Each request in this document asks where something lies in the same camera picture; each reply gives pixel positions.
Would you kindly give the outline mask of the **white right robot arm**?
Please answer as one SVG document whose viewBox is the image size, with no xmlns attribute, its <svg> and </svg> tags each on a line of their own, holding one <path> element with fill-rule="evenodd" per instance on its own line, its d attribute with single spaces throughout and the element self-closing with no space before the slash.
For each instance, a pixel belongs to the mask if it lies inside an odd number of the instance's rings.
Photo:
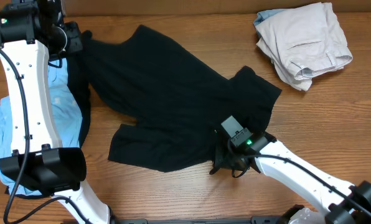
<svg viewBox="0 0 371 224">
<path fill-rule="evenodd" d="M 315 209 L 295 205 L 278 223 L 371 223 L 371 183 L 338 179 L 291 152 L 267 132 L 251 132 L 233 117 L 215 131 L 211 174 L 228 169 L 239 178 L 250 169 L 277 180 Z"/>
</svg>

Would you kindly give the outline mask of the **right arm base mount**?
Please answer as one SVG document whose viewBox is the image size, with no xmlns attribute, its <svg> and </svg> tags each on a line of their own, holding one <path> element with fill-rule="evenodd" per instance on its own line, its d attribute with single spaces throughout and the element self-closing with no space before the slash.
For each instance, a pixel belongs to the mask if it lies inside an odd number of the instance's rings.
<svg viewBox="0 0 371 224">
<path fill-rule="evenodd" d="M 325 224 L 324 217 L 319 212 L 314 212 L 304 205 L 294 205 L 285 212 L 277 224 Z"/>
</svg>

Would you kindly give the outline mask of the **black t-shirt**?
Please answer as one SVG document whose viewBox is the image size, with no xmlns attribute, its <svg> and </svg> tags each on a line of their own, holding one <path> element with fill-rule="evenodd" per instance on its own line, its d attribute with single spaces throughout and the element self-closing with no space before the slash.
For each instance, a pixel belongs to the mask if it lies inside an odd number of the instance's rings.
<svg viewBox="0 0 371 224">
<path fill-rule="evenodd" d="M 115 132 L 113 162 L 171 172 L 215 156 L 216 130 L 234 117 L 267 128 L 281 90 L 242 67 L 225 78 L 175 40 L 146 26 L 120 44 L 82 34 L 75 63 L 111 109 L 136 119 Z"/>
</svg>

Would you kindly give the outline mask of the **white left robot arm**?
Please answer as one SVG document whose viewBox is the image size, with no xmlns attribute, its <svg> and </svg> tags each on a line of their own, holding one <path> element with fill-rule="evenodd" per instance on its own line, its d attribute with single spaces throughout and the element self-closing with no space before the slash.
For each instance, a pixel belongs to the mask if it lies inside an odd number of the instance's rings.
<svg viewBox="0 0 371 224">
<path fill-rule="evenodd" d="M 11 154 L 0 170 L 16 186 L 60 202 L 79 223 L 114 223 L 86 180 L 79 147 L 63 147 L 50 100 L 48 68 L 82 49 L 60 1 L 12 1 L 0 11 L 0 60 L 12 114 Z"/>
</svg>

